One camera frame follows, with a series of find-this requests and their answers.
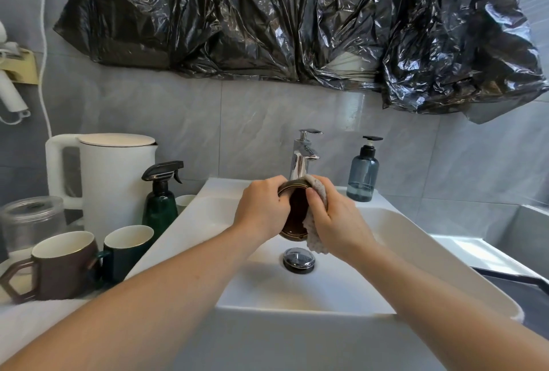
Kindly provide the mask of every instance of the brown mug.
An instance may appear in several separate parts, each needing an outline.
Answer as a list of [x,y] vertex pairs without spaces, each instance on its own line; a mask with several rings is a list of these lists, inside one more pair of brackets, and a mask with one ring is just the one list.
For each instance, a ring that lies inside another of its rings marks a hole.
[[[18,304],[75,298],[94,289],[94,279],[99,277],[99,265],[93,263],[97,254],[97,243],[91,232],[72,231],[52,236],[34,246],[31,258],[10,265],[0,277],[0,285]],[[32,268],[32,290],[19,294],[10,280],[26,267]]]
[[311,184],[303,179],[290,180],[278,188],[278,196],[284,192],[290,191],[290,215],[282,228],[280,235],[290,241],[305,241],[307,239],[307,230],[303,227],[303,220],[307,215],[309,203],[305,190],[310,188]]

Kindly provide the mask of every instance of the green spray bottle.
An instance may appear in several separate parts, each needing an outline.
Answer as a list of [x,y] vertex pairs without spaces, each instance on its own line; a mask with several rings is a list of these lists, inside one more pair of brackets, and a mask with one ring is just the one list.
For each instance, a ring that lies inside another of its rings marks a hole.
[[153,191],[147,195],[145,209],[143,211],[143,225],[154,230],[153,242],[168,229],[177,218],[177,205],[175,196],[168,190],[168,180],[174,176],[181,183],[177,171],[183,168],[181,160],[168,161],[150,166],[142,180],[153,182]]

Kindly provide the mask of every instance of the forearm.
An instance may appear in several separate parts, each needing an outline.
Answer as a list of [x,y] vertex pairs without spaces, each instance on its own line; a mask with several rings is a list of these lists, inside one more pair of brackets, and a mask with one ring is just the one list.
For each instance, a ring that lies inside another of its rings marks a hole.
[[549,369],[549,342],[389,250],[351,264],[450,369]]
[[160,369],[259,244],[252,233],[231,227],[92,300],[0,368]]

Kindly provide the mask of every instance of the mug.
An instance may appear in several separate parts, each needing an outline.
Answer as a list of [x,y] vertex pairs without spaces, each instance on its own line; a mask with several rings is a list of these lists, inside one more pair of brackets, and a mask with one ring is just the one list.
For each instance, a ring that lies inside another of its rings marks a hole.
[[[0,277],[0,285],[15,303],[75,298],[94,289],[98,266],[90,261],[98,252],[91,232],[72,231],[52,236],[34,246],[31,257],[17,261]],[[17,271],[32,268],[32,290],[19,294],[10,280]]]
[[310,188],[311,184],[303,179],[290,180],[283,183],[278,188],[278,196],[284,192],[290,192],[290,215],[280,232],[280,235],[290,241],[305,241],[307,239],[307,230],[303,226],[303,220],[307,215],[309,203],[305,190]]
[[177,213],[181,214],[186,207],[190,205],[196,195],[182,195],[175,198],[175,204],[177,205]]
[[124,281],[130,270],[152,245],[154,230],[145,225],[131,225],[114,230],[105,237],[103,250],[97,254],[94,264],[101,263],[101,277],[106,284]]

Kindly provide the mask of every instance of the kettle lid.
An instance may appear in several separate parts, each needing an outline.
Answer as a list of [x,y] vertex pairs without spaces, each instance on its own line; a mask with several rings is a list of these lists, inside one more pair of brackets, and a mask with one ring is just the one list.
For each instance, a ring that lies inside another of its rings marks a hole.
[[155,140],[148,135],[121,134],[121,133],[98,133],[83,134],[78,137],[84,144],[98,145],[103,147],[140,147],[153,145]]

